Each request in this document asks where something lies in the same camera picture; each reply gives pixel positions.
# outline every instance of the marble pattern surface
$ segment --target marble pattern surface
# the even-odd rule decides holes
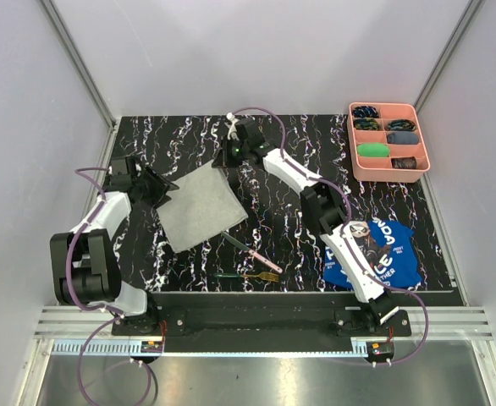
[[[420,290],[449,290],[449,276],[421,185],[358,182],[352,176],[346,115],[282,116],[286,151],[305,167],[342,185],[353,218],[398,220],[414,230],[412,245],[422,276]],[[279,126],[256,116],[268,140],[279,144]],[[210,161],[223,134],[223,116],[124,117],[113,156],[137,155],[157,172],[175,180]],[[279,283],[258,279],[223,280],[215,272],[266,271],[221,236],[174,254],[156,211],[135,205],[118,228],[114,248],[123,277],[138,288],[159,291],[343,290],[322,279],[324,244],[302,224],[299,198],[285,184],[244,164],[226,171],[229,184],[248,218],[229,233],[281,265]]]

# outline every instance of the reflective floor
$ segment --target reflective floor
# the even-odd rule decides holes
[[[397,343],[398,356],[413,343]],[[83,381],[100,405],[133,405],[146,374],[118,357],[85,357]],[[86,405],[77,388],[74,356],[53,356],[40,406]],[[411,361],[392,368],[346,366],[330,359],[168,358],[151,364],[159,384],[145,405],[489,405],[468,343],[428,343]]]

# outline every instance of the white wall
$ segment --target white wall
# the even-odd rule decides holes
[[[467,0],[55,0],[116,116],[414,102]]]
[[[107,129],[36,0],[0,0],[0,406],[13,404],[41,307],[48,240],[73,227]]]
[[[496,337],[496,0],[482,7],[420,120],[468,297],[485,307]]]

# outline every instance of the square cloth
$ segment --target square cloth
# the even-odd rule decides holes
[[[179,190],[157,208],[174,252],[189,250],[248,217],[221,169],[206,163],[175,181]]]

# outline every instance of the blue shirt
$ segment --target blue shirt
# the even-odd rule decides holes
[[[413,232],[399,222],[382,221],[377,218],[369,222],[368,227],[369,236],[355,240],[380,280],[395,288],[415,287],[420,283],[417,258],[410,243]],[[325,249],[323,279],[343,288],[352,289],[342,266],[336,261],[329,247]]]

